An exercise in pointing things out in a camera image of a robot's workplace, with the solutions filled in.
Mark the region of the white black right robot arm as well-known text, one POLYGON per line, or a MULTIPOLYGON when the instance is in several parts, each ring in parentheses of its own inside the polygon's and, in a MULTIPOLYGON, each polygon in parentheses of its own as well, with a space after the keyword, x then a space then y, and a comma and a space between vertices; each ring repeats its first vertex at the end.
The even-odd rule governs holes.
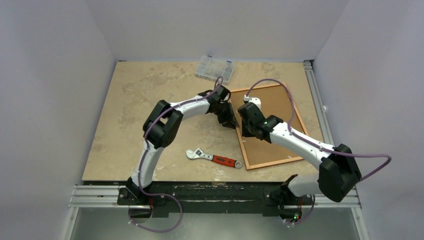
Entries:
POLYGON ((259 107, 247 102, 237 109, 245 136, 286 148, 318 171, 313 175, 292 175, 281 186, 280 196, 288 204, 305 195, 322 194, 341 202, 360 181, 362 174, 349 147, 319 142, 274 115, 264 117, 259 107))

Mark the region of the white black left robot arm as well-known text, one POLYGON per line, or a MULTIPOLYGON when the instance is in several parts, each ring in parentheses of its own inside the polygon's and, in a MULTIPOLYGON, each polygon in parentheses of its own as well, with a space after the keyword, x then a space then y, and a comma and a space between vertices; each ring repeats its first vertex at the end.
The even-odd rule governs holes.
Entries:
POLYGON ((149 199, 148 187, 153 181, 153 173, 159 158, 176 138, 181 123, 194 116, 214 114, 218 122, 235 129, 239 126, 229 102, 231 92, 222 85, 196 96, 169 103, 160 100, 143 124, 143 150, 135 172, 128 178, 123 196, 138 205, 149 199))

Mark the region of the red wooden photo frame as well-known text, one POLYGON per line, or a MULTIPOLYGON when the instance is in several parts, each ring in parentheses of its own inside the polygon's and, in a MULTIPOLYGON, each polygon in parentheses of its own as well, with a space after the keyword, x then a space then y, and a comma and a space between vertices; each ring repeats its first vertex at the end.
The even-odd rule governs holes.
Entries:
MULTIPOLYGON (((284 122, 292 116, 292 105, 286 90, 279 84, 256 86, 249 94, 261 101, 261 112, 265 117, 274 115, 284 122)), ((246 170, 270 167, 302 161, 303 158, 292 151, 270 144, 255 137, 242 136, 242 127, 235 129, 246 170)))

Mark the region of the aluminium right side rail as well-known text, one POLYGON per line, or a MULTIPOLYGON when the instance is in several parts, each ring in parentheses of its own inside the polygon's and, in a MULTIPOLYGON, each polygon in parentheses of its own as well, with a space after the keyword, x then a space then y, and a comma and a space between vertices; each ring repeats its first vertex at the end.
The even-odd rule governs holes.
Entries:
POLYGON ((310 60, 303 61, 303 68, 309 84, 309 89, 313 99, 315 111, 317 113, 318 122, 320 125, 321 133, 324 142, 327 144, 334 144, 333 136, 328 123, 325 106, 323 105, 320 91, 318 88, 317 80, 314 74, 312 62, 310 60))

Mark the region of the clear plastic organizer box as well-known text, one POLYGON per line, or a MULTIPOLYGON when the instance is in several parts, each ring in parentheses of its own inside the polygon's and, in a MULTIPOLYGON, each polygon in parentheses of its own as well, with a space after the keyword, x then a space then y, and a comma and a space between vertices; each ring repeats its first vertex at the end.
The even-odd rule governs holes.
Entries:
POLYGON ((232 61, 213 58, 203 55, 197 62, 194 75, 205 80, 215 81, 218 77, 223 78, 223 84, 228 85, 234 73, 236 64, 232 61))

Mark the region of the aluminium front rail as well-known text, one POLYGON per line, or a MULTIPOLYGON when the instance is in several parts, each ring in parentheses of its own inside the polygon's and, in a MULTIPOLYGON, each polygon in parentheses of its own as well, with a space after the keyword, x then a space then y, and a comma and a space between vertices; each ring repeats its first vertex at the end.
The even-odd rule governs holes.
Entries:
MULTIPOLYGON (((146 209, 148 203, 118 203, 120 198, 119 187, 117 185, 76 185, 68 203, 69 208, 142 208, 146 209)), ((178 200, 181 204, 185 203, 247 203, 248 199, 240 199, 216 196, 200 196, 194 199, 182 197, 178 200)), ((315 195, 316 208, 361 208, 360 199, 357 191, 350 191, 341 202, 335 202, 322 194, 315 195)))

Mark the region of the aluminium rail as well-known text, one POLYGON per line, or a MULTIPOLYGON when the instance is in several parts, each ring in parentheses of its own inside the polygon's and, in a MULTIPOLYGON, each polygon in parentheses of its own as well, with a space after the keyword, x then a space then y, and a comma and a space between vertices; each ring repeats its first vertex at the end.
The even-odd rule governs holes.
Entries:
POLYGON ((325 106, 323 105, 320 91, 318 88, 317 80, 314 74, 312 62, 310 60, 303 61, 303 68, 309 84, 309 89, 313 99, 315 111, 317 113, 318 122, 320 125, 321 133, 324 142, 327 144, 334 144, 333 136, 328 123, 325 106))
MULTIPOLYGON (((69 208, 142 208, 146 209, 148 203, 118 203, 120 198, 119 187, 117 185, 76 185, 68 203, 69 208)), ((247 203, 248 199, 240 199, 216 196, 200 196, 194 199, 182 197, 178 200, 181 204, 185 203, 247 203)), ((335 202, 322 194, 315 195, 316 208, 361 208, 360 199, 357 191, 350 191, 341 202, 335 202)))

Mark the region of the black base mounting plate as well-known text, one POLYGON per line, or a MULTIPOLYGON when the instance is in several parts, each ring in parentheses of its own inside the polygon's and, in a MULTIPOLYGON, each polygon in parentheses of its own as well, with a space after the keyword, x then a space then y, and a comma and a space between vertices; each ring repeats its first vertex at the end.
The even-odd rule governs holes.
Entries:
POLYGON ((140 190, 131 180, 118 188, 117 204, 135 209, 136 218, 167 218, 170 213, 261 214, 298 221, 311 206, 282 182, 154 181, 140 190))

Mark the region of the red handled adjustable wrench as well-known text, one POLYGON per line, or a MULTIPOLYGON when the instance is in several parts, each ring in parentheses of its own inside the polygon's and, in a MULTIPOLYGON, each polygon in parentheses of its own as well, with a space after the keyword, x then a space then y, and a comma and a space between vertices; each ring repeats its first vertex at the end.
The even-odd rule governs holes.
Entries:
POLYGON ((205 159, 223 166, 236 169, 240 169, 243 166, 243 164, 238 160, 220 155, 208 154, 201 150, 199 147, 196 150, 188 149, 186 150, 185 154, 186 157, 190 160, 205 159))

